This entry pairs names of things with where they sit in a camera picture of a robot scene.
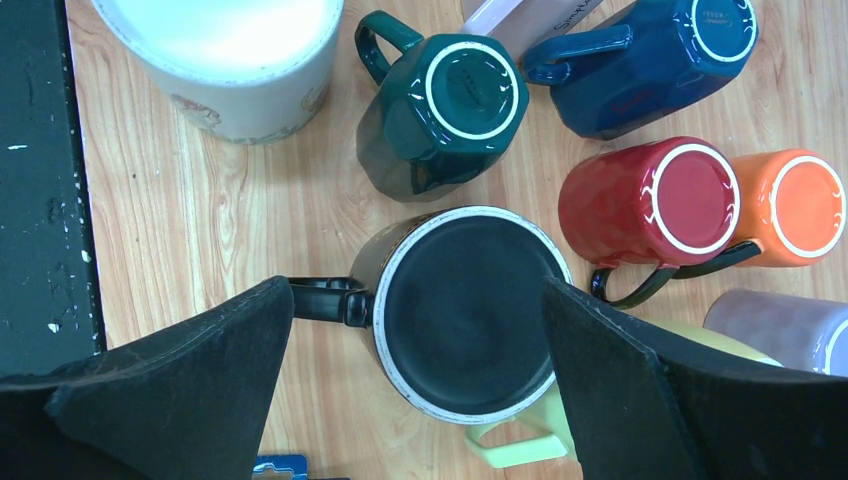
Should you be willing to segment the dark green octagonal mug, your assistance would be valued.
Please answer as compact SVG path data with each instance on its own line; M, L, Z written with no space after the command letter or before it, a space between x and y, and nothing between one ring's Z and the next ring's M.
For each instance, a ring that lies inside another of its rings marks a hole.
M399 202L437 200L505 153L529 93L503 45L490 37L423 37L383 10L354 34L377 91L357 128L357 159L372 185Z

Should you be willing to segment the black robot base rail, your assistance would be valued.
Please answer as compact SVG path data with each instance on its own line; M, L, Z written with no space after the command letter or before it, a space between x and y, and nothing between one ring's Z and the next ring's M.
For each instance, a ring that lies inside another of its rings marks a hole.
M1 5L1 372L103 352L103 320L66 5Z

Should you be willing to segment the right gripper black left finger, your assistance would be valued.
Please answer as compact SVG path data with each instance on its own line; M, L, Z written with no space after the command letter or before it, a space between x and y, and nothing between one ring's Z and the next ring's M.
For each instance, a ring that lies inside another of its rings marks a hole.
M1 381L5 479L248 479L293 323L273 276L44 375Z

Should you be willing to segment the cream floral mug green inside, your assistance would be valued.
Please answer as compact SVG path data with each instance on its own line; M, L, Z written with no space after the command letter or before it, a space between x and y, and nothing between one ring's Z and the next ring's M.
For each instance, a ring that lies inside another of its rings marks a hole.
M93 4L153 83L200 129L238 144L286 138L328 93L343 0Z

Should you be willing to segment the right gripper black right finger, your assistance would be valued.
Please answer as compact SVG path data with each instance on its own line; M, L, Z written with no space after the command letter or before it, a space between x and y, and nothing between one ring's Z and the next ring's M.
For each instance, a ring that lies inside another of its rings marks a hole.
M843 479L845 378L697 343L548 277L542 309L587 479Z

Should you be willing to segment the black skull mug red inside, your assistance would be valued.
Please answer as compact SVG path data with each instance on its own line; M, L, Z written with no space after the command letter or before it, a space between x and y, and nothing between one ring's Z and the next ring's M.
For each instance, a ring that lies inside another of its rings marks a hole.
M547 278L572 279L536 224L510 210L454 207L390 225L345 277L293 277L300 319L361 328L395 390L460 425L538 400L555 373L542 312Z

